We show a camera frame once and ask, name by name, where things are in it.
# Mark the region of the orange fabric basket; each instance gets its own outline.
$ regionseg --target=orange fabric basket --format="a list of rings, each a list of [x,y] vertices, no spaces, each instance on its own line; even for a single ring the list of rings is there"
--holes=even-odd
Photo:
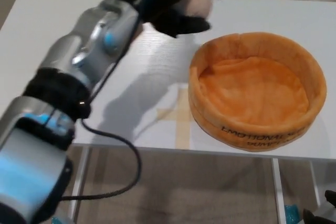
[[[322,69],[296,42],[270,33],[205,43],[189,71],[191,113],[232,147],[259,152],[303,136],[327,95]]]

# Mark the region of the masking tape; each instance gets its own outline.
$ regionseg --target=masking tape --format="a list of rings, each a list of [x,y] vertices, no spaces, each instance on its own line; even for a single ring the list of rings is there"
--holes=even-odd
[[[190,149],[190,123],[194,118],[190,112],[188,90],[179,90],[176,110],[157,109],[158,120],[175,121],[175,148]]]

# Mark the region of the white table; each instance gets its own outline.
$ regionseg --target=white table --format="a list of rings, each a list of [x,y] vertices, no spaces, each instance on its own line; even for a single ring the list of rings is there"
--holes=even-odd
[[[16,0],[0,31],[0,113],[20,95],[48,48],[69,32],[79,15],[101,0]],[[277,158],[336,159],[336,3],[288,0],[221,0],[214,3],[210,31],[172,39],[149,25],[132,45],[93,104],[88,124],[120,134],[139,148],[188,150],[223,155],[270,157],[273,160],[280,223],[283,198]],[[277,150],[250,153],[229,147],[204,133],[193,121],[176,122],[176,110],[188,113],[187,71],[199,45],[213,38],[249,31],[267,31],[291,38],[309,50],[327,80],[328,96],[311,129]],[[115,146],[114,140],[77,128],[75,145]],[[83,156],[82,170],[87,155]],[[332,163],[314,162],[318,204],[324,186],[336,189],[336,178],[323,179]]]

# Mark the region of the robotic hand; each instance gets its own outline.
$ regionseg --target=robotic hand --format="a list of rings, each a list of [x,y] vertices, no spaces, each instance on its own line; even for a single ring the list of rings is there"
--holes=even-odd
[[[327,190],[324,193],[327,202],[323,203],[321,207],[312,213],[309,210],[303,211],[304,224],[336,224],[336,192]]]
[[[51,46],[0,119],[0,223],[40,223],[54,214],[72,174],[66,150],[75,123],[89,117],[141,22],[172,37],[209,29],[204,18],[174,11],[179,1],[103,0]]]

